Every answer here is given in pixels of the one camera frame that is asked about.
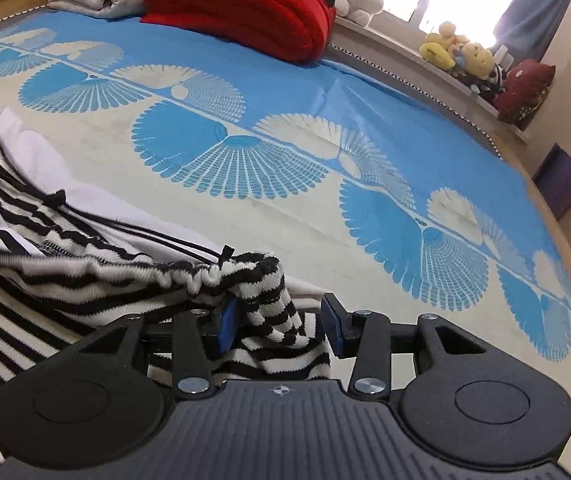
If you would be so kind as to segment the striped hoodie with white vest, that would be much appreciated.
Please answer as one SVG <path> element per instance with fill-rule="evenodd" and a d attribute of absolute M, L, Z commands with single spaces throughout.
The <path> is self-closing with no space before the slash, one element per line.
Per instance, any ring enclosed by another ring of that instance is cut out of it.
<path fill-rule="evenodd" d="M 216 380 L 329 377 L 320 294 L 278 258 L 218 248 L 76 180 L 43 136 L 0 111 L 0 388 L 124 315 L 165 322 L 189 301 L 227 298 L 243 328 L 215 359 Z"/>

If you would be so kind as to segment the yellow plush toys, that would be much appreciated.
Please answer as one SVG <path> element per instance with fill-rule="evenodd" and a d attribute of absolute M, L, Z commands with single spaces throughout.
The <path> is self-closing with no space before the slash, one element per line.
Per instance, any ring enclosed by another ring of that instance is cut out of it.
<path fill-rule="evenodd" d="M 493 54 L 481 44 L 459 35 L 453 23 L 439 25 L 419 47 L 421 58 L 450 74 L 469 74 L 487 80 L 496 67 Z"/>

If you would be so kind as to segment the dark red cushion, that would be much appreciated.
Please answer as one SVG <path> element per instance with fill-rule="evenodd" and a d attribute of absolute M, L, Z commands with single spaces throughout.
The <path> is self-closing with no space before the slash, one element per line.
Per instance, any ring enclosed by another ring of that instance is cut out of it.
<path fill-rule="evenodd" d="M 540 108 L 555 80 L 555 66 L 527 58 L 509 70 L 503 90 L 494 99 L 498 119 L 518 124 Z"/>

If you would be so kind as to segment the purple box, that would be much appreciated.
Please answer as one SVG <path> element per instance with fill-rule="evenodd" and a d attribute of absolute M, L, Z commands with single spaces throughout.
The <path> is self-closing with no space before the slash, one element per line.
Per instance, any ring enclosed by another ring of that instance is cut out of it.
<path fill-rule="evenodd" d="M 571 155 L 558 143 L 541 162 L 533 182 L 552 214 L 560 220 L 571 208 Z"/>

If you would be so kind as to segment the white plush toy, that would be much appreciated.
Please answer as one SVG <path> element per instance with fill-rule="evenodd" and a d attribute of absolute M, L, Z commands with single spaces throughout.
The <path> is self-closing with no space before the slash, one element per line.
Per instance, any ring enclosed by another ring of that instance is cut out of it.
<path fill-rule="evenodd" d="M 383 8 L 384 0 L 335 0 L 336 15 L 361 27 L 368 27 Z"/>

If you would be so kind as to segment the red folded blanket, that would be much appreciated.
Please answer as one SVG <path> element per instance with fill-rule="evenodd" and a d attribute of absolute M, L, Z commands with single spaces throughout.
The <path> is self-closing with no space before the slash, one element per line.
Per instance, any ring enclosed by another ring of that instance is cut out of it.
<path fill-rule="evenodd" d="M 325 0 L 144 0 L 141 21 L 233 41 L 290 63 L 320 58 L 335 10 Z"/>

